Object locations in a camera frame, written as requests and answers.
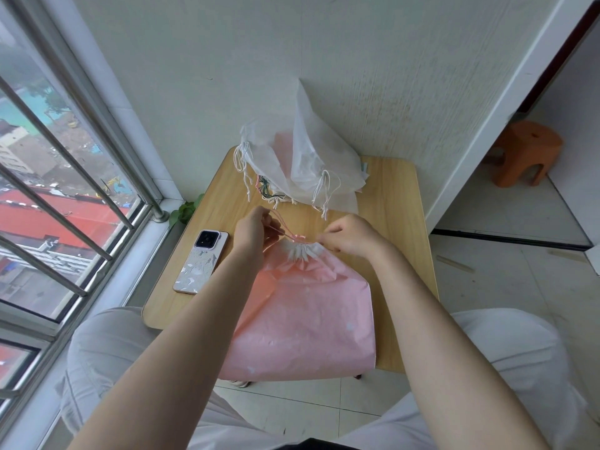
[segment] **hand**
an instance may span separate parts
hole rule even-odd
[[[327,248],[368,258],[378,247],[389,242],[364,218],[346,215],[332,222],[317,241]]]
[[[240,219],[233,234],[233,251],[256,258],[262,265],[263,251],[279,240],[281,224],[269,214],[269,209],[255,207]]]

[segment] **forearm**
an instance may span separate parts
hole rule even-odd
[[[440,449],[546,449],[523,405],[418,277],[382,243],[370,256],[419,410]]]
[[[258,268],[234,249],[101,401],[70,450],[185,449]]]

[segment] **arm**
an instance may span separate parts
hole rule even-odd
[[[279,223],[263,207],[238,222],[229,256],[111,388],[69,450],[187,447],[262,266],[263,248],[278,239],[272,226]]]
[[[392,243],[356,215],[333,222],[320,241],[372,264],[412,393],[440,449],[549,448],[517,396]]]

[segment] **orange stool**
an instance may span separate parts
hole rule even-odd
[[[511,187],[525,169],[539,164],[541,167],[531,183],[539,185],[558,158],[562,144],[558,134],[538,123],[528,120],[511,123],[492,145],[504,150],[504,163],[494,183],[500,188]]]

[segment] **wooden table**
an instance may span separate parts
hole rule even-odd
[[[431,250],[425,227],[423,205],[415,166],[403,159],[362,157],[368,164],[369,178],[362,192],[356,194],[360,216],[402,250],[432,293],[438,296],[433,271]],[[143,319],[152,328],[164,329],[191,300],[192,295],[178,293],[173,284],[185,259],[202,229],[233,231],[238,219],[257,205],[268,206],[258,191],[251,190],[248,202],[243,176],[233,166],[233,149],[229,150],[217,174],[212,179],[202,203],[188,223],[184,234],[169,258],[150,298],[143,309]],[[310,205],[282,203],[277,207],[290,230],[314,240],[331,221],[343,216],[329,211],[327,221]],[[228,254],[233,243],[229,241],[221,258]],[[338,255],[371,285],[375,321],[377,368],[404,372],[392,318],[383,298],[383,292],[371,265],[364,259]]]

